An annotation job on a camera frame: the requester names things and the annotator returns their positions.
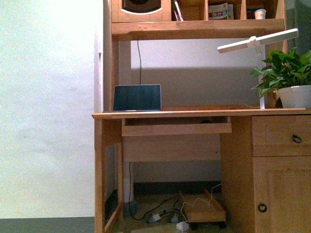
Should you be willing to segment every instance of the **wooden shelf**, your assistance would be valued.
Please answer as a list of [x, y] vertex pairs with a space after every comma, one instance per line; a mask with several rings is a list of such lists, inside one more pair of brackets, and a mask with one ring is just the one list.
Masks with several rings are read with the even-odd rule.
[[112, 39], [248, 38], [284, 31], [284, 25], [283, 19], [112, 23]]
[[311, 114], [311, 108], [199, 110], [199, 111], [156, 111], [156, 112], [104, 112], [93, 113], [94, 119], [127, 119], [158, 117], [216, 117], [216, 116], [271, 116]]

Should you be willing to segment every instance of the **desk lamp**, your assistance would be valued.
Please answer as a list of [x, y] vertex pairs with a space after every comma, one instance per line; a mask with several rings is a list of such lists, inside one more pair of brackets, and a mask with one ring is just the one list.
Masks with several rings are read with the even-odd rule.
[[[258, 52], [258, 57], [259, 57], [258, 69], [261, 70], [263, 67], [262, 60], [264, 60], [264, 58], [262, 57], [261, 49], [260, 49], [261, 45], [267, 45], [267, 44], [272, 44], [272, 43], [280, 42], [284, 40], [290, 40], [290, 39], [297, 38], [298, 36], [299, 36], [298, 29], [294, 28], [294, 29], [286, 30], [286, 31], [279, 32], [279, 33], [264, 35], [261, 37], [252, 36], [248, 40], [219, 46], [217, 50], [219, 53], [225, 53], [225, 52], [231, 52], [235, 50], [242, 50], [246, 48], [256, 48]], [[259, 76], [259, 82], [262, 80], [262, 77], [263, 77], [262, 75]], [[260, 108], [261, 109], [265, 108], [264, 97], [260, 98]]]

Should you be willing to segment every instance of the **cabinet door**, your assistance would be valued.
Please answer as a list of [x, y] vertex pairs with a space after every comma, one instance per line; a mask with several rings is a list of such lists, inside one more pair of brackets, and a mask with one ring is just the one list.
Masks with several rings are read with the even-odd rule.
[[253, 165], [255, 232], [310, 233], [311, 156], [254, 157]]

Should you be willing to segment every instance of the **white cup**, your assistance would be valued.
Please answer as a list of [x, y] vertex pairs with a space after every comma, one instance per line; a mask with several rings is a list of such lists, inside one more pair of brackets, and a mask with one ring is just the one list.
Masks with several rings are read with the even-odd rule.
[[259, 9], [255, 11], [255, 19], [265, 19], [266, 18], [266, 10]]

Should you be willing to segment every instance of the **cabinet door knob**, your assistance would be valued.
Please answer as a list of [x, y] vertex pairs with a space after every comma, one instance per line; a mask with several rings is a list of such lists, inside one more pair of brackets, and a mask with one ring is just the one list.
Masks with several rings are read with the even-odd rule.
[[260, 212], [262, 212], [262, 213], [266, 212], [267, 209], [268, 209], [268, 207], [267, 207], [264, 203], [260, 203], [260, 204], [258, 205], [258, 210], [259, 210]]
[[296, 134], [293, 134], [293, 135], [292, 135], [292, 140], [293, 140], [295, 143], [302, 143], [301, 137], [298, 137]]

